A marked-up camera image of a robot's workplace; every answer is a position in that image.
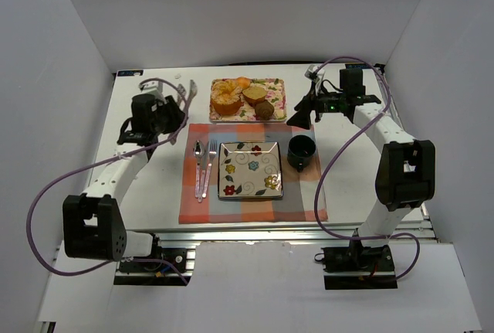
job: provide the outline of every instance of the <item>white wall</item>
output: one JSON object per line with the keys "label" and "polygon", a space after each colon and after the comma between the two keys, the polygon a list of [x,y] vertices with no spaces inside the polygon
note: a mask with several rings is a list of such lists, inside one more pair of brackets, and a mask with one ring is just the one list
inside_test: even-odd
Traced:
{"label": "white wall", "polygon": [[112,70],[352,54],[386,62],[420,0],[72,0]]}
{"label": "white wall", "polygon": [[494,0],[422,0],[387,65],[405,127],[437,148],[432,223],[494,331]]}
{"label": "white wall", "polygon": [[[0,0],[0,331],[31,332],[48,273],[25,238],[25,216],[48,181],[92,160],[111,74],[70,0]],[[56,186],[34,218],[50,260],[62,201],[84,177]]]}

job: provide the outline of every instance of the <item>black mug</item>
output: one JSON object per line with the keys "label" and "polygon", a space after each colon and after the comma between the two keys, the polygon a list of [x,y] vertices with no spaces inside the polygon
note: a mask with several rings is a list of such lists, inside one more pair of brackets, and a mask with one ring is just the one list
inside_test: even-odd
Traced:
{"label": "black mug", "polygon": [[312,138],[299,134],[288,143],[288,162],[298,172],[301,172],[310,164],[310,160],[316,152],[316,143]]}

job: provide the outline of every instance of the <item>blue flower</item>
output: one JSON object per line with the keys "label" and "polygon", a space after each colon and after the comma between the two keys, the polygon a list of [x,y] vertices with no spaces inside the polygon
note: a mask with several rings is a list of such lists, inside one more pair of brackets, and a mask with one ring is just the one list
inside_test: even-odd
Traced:
{"label": "blue flower", "polygon": [[259,162],[258,161],[249,162],[249,169],[250,170],[255,171],[257,168],[259,168]]}

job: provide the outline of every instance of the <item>bread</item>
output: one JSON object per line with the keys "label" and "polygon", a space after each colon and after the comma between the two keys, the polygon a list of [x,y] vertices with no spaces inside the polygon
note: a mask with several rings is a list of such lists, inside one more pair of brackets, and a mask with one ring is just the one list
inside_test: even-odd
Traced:
{"label": "bread", "polygon": [[220,115],[233,115],[242,106],[242,88],[235,80],[219,81],[211,88],[211,104]]}
{"label": "bread", "polygon": [[236,81],[243,90],[246,90],[250,87],[250,83],[251,83],[250,78],[245,78],[244,76],[240,76],[239,78],[236,79]]}
{"label": "bread", "polygon": [[253,107],[256,104],[262,103],[266,99],[266,95],[268,94],[266,90],[259,86],[252,86],[245,90],[243,90],[243,95],[245,101],[247,101]]}
{"label": "bread", "polygon": [[267,121],[274,114],[275,107],[268,100],[264,100],[255,106],[255,115]]}

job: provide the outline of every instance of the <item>flower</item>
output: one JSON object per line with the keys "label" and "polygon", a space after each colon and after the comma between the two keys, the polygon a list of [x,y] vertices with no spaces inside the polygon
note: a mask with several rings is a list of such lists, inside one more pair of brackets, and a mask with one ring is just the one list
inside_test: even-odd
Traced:
{"label": "flower", "polygon": [[223,189],[223,192],[225,192],[225,195],[233,195],[233,194],[235,194],[235,185],[226,186]]}
{"label": "flower", "polygon": [[233,173],[235,172],[235,166],[234,165],[227,165],[225,170],[228,172],[228,173]]}
{"label": "flower", "polygon": [[[262,149],[261,149],[258,145],[256,145],[256,146],[255,146],[254,148],[252,148],[251,150],[252,150],[252,151],[261,151]],[[257,157],[258,155],[261,155],[261,153],[260,153],[260,152],[253,153],[253,154],[254,154],[256,157]]]}
{"label": "flower", "polygon": [[249,162],[249,169],[251,171],[255,171],[257,168],[259,168],[259,162],[258,161]]}
{"label": "flower", "polygon": [[278,186],[278,176],[270,175],[264,179],[264,186],[266,188],[270,188],[275,190],[276,186]]}

